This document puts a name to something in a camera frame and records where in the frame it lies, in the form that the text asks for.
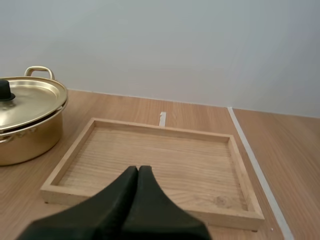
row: white tape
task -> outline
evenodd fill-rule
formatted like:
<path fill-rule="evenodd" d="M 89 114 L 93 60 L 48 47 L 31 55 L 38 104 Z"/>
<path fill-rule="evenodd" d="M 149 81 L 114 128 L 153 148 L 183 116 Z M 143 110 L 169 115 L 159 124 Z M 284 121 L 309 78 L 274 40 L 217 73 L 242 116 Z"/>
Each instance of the white tape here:
<path fill-rule="evenodd" d="M 159 126 L 161 126 L 161 127 L 166 126 L 166 117 L 167 117 L 167 113 L 165 111 L 162 111 L 160 113 Z"/>
<path fill-rule="evenodd" d="M 254 154 L 254 152 L 252 151 L 250 145 L 249 145 L 249 142 L 244 134 L 244 132 L 242 131 L 242 128 L 237 120 L 237 117 L 232 109 L 232 107 L 228 107 L 228 111 L 229 111 L 229 114 L 230 114 L 230 117 L 233 121 L 233 124 L 236 128 L 236 130 L 238 131 L 238 134 L 240 136 L 240 139 L 243 143 L 243 146 L 246 150 L 246 153 L 248 154 L 249 156 L 249 159 L 250 159 L 250 162 L 253 166 L 253 169 L 255 171 L 255 174 L 256 176 L 258 177 L 258 180 L 260 182 L 260 185 L 264 191 L 264 194 L 269 202 L 269 205 L 273 211 L 273 214 L 275 216 L 275 219 L 276 221 L 278 222 L 278 225 L 282 231 L 282 234 L 283 234 L 283 237 L 285 240 L 294 240 L 294 236 L 292 235 L 292 232 L 286 222 L 286 219 L 284 217 L 284 215 L 282 214 L 281 212 L 281 209 L 275 199 L 275 196 L 273 195 L 270 187 L 269 187 L 269 184 L 265 178 L 265 175 L 264 173 L 262 172 L 261 168 L 260 168 L 260 165 L 256 159 L 256 156 Z"/>

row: metal pot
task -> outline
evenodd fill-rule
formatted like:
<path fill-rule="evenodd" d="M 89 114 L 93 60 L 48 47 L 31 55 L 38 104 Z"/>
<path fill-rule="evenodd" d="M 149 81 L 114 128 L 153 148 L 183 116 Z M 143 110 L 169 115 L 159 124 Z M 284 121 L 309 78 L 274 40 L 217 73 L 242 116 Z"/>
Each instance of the metal pot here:
<path fill-rule="evenodd" d="M 47 71 L 50 78 L 32 77 Z M 0 166 L 33 159 L 51 149 L 63 133 L 64 85 L 52 71 L 31 66 L 24 76 L 0 78 Z"/>

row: lid knob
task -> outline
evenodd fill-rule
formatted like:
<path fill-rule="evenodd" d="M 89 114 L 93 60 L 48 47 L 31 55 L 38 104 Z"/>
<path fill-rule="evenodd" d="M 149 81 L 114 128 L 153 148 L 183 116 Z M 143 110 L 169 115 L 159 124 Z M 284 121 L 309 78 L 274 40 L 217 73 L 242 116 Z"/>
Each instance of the lid knob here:
<path fill-rule="evenodd" d="M 16 96 L 10 91 L 10 84 L 7 80 L 0 80 L 0 102 L 11 101 Z"/>

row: wooden table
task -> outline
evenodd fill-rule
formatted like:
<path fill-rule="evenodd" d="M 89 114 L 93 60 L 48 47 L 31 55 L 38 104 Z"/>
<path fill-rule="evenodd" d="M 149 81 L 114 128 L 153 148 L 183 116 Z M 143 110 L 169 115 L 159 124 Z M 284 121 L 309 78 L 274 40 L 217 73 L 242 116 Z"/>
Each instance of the wooden table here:
<path fill-rule="evenodd" d="M 0 167 L 0 238 L 15 239 L 32 220 L 67 208 L 45 204 L 40 187 L 90 118 L 158 125 L 160 112 L 166 112 L 168 127 L 232 134 L 236 139 L 265 222 L 258 232 L 209 226 L 212 237 L 215 240 L 283 239 L 226 108 L 73 90 L 69 91 L 69 103 L 63 113 L 64 134 L 59 143 L 36 159 Z"/>

